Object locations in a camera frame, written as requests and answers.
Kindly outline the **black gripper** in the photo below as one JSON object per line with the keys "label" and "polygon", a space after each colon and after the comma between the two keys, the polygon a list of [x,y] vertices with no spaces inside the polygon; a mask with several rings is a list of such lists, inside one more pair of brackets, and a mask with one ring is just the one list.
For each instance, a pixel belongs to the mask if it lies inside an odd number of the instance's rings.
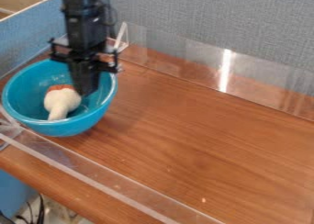
{"label": "black gripper", "polygon": [[51,59],[67,64],[72,85],[79,95],[98,90],[99,72],[118,73],[118,49],[111,51],[112,61],[103,62],[98,55],[107,48],[106,9],[103,6],[62,9],[67,35],[51,39]]}

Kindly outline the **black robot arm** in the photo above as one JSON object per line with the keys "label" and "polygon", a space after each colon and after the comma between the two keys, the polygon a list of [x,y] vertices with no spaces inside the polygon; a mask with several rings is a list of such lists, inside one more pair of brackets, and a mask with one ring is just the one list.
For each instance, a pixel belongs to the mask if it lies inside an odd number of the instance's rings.
{"label": "black robot arm", "polygon": [[51,39],[51,59],[67,64],[79,95],[91,95],[100,73],[118,73],[118,49],[107,47],[118,21],[111,0],[62,0],[67,44]]}

